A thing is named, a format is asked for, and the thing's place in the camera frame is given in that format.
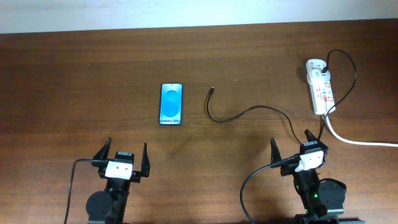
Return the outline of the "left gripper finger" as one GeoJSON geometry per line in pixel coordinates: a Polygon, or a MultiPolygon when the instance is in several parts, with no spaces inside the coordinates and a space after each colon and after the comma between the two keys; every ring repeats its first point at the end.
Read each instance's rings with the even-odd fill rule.
{"type": "Polygon", "coordinates": [[[94,161],[106,161],[111,147],[111,138],[108,138],[103,147],[94,155],[94,161]]]}
{"type": "Polygon", "coordinates": [[[141,174],[150,174],[150,161],[147,153],[147,143],[144,143],[142,162],[141,162],[141,174]]]}

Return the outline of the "blue Galaxy smartphone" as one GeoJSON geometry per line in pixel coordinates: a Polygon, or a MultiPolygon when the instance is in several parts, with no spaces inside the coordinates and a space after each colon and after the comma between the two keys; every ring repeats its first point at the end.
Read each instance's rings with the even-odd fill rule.
{"type": "Polygon", "coordinates": [[[183,85],[163,83],[160,96],[160,125],[181,125],[183,85]]]}

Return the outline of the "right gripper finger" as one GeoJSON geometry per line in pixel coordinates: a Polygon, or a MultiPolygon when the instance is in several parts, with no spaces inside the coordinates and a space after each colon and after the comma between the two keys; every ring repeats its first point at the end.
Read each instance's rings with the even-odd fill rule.
{"type": "Polygon", "coordinates": [[[279,167],[279,162],[282,160],[279,148],[273,137],[270,139],[271,144],[271,168],[279,167]]]}
{"type": "Polygon", "coordinates": [[[314,136],[314,135],[311,133],[311,131],[310,131],[309,129],[306,129],[306,130],[304,131],[304,134],[305,134],[305,136],[306,136],[306,138],[307,138],[307,142],[308,142],[308,143],[310,143],[310,142],[317,142],[317,141],[318,141],[318,138],[317,138],[316,136],[314,136]]]}

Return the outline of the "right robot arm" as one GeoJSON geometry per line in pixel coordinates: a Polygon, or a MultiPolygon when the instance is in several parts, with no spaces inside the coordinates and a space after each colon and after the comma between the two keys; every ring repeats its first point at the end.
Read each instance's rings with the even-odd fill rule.
{"type": "Polygon", "coordinates": [[[338,223],[343,210],[346,185],[339,180],[320,179],[317,169],[325,163],[328,146],[305,130],[307,142],[300,145],[300,152],[286,159],[281,158],[274,138],[271,144],[271,167],[279,168],[280,175],[292,175],[295,191],[299,194],[304,214],[294,217],[295,223],[338,223]]]}

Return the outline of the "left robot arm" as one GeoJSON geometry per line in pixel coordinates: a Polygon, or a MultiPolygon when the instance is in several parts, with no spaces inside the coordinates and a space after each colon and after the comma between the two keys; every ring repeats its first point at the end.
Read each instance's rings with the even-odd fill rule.
{"type": "Polygon", "coordinates": [[[116,152],[109,159],[111,139],[95,154],[91,165],[98,168],[100,178],[106,180],[104,190],[93,193],[86,201],[88,224],[122,223],[132,183],[139,183],[150,174],[147,144],[144,143],[141,169],[134,170],[134,154],[116,152]]]}

